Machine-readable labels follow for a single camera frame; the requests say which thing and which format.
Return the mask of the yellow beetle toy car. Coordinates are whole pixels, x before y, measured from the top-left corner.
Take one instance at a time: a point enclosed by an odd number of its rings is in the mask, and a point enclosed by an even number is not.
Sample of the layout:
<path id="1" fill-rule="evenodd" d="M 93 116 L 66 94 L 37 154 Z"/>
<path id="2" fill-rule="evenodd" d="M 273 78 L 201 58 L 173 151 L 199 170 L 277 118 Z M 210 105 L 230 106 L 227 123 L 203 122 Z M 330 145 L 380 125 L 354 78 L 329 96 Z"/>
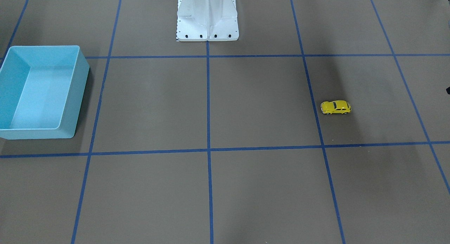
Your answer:
<path id="1" fill-rule="evenodd" d="M 325 115 L 348 114 L 352 112 L 352 107 L 344 100 L 324 101 L 320 104 L 320 110 Z"/>

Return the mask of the light blue plastic bin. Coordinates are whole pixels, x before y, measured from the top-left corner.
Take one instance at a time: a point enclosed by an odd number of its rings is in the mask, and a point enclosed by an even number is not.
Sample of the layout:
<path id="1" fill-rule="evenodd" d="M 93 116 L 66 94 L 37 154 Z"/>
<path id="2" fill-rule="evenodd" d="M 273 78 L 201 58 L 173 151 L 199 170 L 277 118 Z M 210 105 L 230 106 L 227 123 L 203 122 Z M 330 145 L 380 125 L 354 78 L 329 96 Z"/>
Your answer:
<path id="1" fill-rule="evenodd" d="M 90 66 L 78 45 L 12 46 L 0 73 L 0 136 L 75 135 Z"/>

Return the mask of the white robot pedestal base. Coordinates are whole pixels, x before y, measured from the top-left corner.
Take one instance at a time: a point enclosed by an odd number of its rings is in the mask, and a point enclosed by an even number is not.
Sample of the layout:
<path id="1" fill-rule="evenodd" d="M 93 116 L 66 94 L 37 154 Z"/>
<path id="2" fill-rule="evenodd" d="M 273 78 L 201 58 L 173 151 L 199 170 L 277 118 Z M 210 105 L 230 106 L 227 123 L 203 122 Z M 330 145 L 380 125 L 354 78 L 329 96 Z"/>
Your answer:
<path id="1" fill-rule="evenodd" d="M 177 0 L 178 41 L 237 41 L 236 0 Z"/>

